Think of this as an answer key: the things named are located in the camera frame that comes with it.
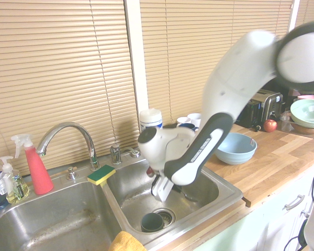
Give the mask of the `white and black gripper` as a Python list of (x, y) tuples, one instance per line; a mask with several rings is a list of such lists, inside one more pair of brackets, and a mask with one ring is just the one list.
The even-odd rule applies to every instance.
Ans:
[(189, 196), (188, 194), (185, 193), (185, 191), (182, 189), (182, 187), (179, 184), (175, 184), (173, 183), (173, 179), (172, 178), (168, 178), (166, 176), (160, 175), (160, 174), (156, 174), (155, 175), (155, 179), (152, 182), (152, 186), (151, 186), (151, 194), (156, 197), (157, 200), (164, 202), (171, 190), (173, 189), (174, 185), (176, 185), (175, 190), (177, 192), (183, 193), (184, 197), (191, 201), (191, 202), (198, 202), (197, 199)]

